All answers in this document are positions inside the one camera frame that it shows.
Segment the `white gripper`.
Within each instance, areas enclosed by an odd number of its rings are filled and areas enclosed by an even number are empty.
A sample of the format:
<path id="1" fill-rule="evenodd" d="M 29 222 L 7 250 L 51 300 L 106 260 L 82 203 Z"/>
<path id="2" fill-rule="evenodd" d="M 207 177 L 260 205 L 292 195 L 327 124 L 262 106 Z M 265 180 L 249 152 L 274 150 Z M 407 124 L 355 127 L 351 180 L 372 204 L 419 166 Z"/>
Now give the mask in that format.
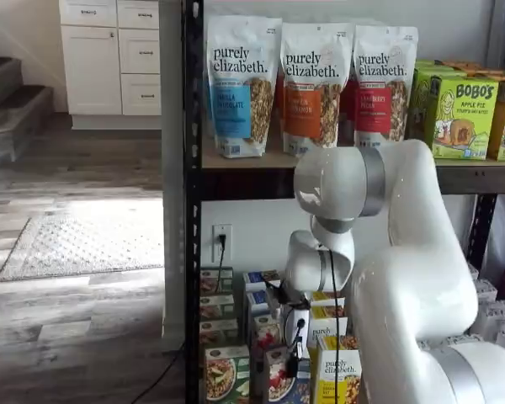
<path id="1" fill-rule="evenodd" d="M 304 305 L 283 305 L 280 313 L 281 338 L 292 354 L 286 362 L 286 375 L 295 378 L 299 369 L 299 359 L 306 356 L 310 320 L 310 308 Z"/>

